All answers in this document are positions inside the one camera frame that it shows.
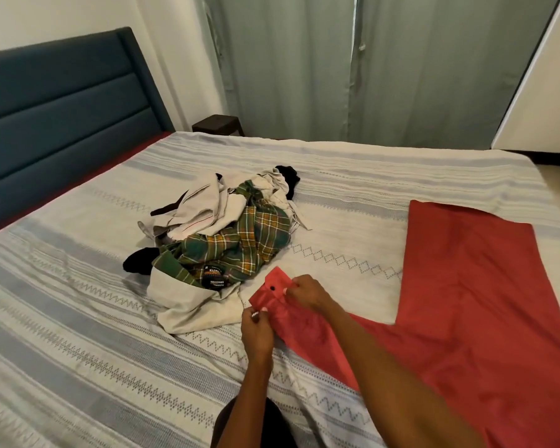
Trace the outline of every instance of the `person's left hand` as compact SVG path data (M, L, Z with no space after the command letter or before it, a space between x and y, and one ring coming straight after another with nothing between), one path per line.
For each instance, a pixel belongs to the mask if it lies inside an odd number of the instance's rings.
M262 308L255 318L253 307L246 308L242 314L240 332L245 345L249 365L265 367L268 375L272 373L272 351L274 349L274 331L268 320L268 309Z

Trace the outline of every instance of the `clothing label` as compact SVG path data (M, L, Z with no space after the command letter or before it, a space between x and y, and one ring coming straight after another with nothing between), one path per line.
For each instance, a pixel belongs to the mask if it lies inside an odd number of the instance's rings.
M203 287L218 291L225 288L226 284L224 269L209 265L203 267L203 276L201 277L201 285L203 285Z

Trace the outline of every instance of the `bedspread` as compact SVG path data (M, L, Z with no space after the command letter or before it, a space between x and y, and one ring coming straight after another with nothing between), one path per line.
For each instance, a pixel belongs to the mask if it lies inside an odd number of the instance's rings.
M348 311L392 323L411 199L532 223L560 303L560 211L537 168L503 151L388 148L176 133L0 231L0 446L209 446L246 368L240 327L172 337L149 277L122 270L147 246L137 220L203 170L291 165L312 231L274 266L310 273ZM358 393L278 341L268 395L299 446L381 443Z

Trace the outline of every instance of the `black baseboard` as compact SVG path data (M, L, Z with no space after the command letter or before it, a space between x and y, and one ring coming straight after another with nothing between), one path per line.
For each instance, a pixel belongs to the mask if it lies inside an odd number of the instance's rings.
M538 152L538 151L508 151L522 154L531 159L536 165L560 166L560 152Z

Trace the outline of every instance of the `person's right arm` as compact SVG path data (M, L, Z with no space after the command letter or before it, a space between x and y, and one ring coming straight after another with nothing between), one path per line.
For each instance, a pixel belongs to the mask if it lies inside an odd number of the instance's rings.
M293 279L287 297L321 314L348 360L371 420L390 448L485 447L479 434L444 400L378 345L319 282Z

